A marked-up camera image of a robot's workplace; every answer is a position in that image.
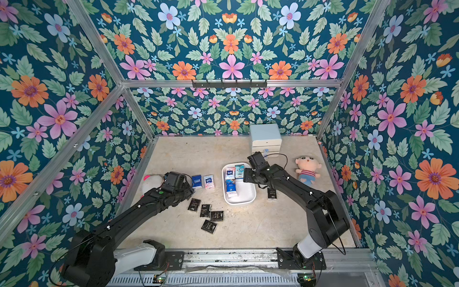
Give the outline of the white plastic storage box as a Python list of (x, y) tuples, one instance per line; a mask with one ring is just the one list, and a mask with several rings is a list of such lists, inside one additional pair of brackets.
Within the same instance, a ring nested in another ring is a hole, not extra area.
[(230, 163), (222, 168), (222, 184), (224, 189), (224, 199), (226, 203), (230, 206), (246, 206), (254, 202), (257, 197), (257, 190), (255, 184), (244, 182), (242, 178), (235, 179), (235, 192), (237, 193), (237, 196), (229, 196), (226, 184), (227, 169), (230, 167), (236, 167), (238, 165), (243, 165), (245, 168), (249, 169), (251, 168), (248, 163), (244, 162)]

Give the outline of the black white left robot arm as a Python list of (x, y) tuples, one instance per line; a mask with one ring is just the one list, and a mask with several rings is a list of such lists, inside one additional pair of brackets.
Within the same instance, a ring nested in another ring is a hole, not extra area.
[(186, 175), (169, 172), (133, 206), (92, 232), (78, 232), (65, 255), (61, 276), (79, 287), (105, 287), (114, 276), (139, 266), (167, 267), (165, 246), (144, 240), (133, 248), (119, 245), (153, 216), (192, 197)]

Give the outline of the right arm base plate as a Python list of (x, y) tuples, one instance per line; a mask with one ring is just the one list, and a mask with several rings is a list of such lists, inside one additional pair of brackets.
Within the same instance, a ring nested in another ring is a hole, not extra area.
[(304, 257), (297, 249), (286, 250), (276, 248), (279, 269), (287, 270), (325, 270), (326, 263), (322, 252), (312, 257)]

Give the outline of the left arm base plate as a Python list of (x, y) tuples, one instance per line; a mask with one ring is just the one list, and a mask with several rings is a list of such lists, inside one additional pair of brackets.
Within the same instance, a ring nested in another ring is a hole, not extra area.
[(181, 270), (184, 263), (185, 252), (164, 251), (156, 256), (152, 263), (135, 267), (135, 271), (177, 271)]

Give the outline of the pink floral Tempo tissue pack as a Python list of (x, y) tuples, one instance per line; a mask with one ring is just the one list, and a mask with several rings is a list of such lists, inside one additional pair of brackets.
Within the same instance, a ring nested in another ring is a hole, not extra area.
[(204, 187), (206, 190), (211, 190), (215, 188), (215, 181), (213, 175), (206, 175), (203, 177)]

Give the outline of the blue floral tissue pack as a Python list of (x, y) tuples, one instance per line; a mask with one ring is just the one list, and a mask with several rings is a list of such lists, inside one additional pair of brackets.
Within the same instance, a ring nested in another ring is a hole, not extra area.
[(235, 179), (227, 179), (225, 181), (226, 184), (226, 195), (228, 198), (237, 197), (237, 187), (236, 187), (236, 180)]

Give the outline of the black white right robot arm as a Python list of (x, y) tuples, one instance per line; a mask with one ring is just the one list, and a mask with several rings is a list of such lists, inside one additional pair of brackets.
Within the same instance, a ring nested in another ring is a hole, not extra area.
[(307, 213), (307, 237), (293, 247), (293, 257), (298, 265), (305, 265), (349, 230), (350, 221), (336, 193), (322, 192), (301, 183), (281, 166), (271, 166), (260, 152), (247, 159), (250, 167), (244, 171), (244, 182), (265, 185), (268, 191), (282, 192)]

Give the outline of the teal cartoon tissue pack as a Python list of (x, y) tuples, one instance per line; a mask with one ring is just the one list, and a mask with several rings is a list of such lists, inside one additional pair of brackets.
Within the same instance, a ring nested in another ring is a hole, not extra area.
[(235, 179), (243, 179), (245, 174), (245, 165), (235, 165)]

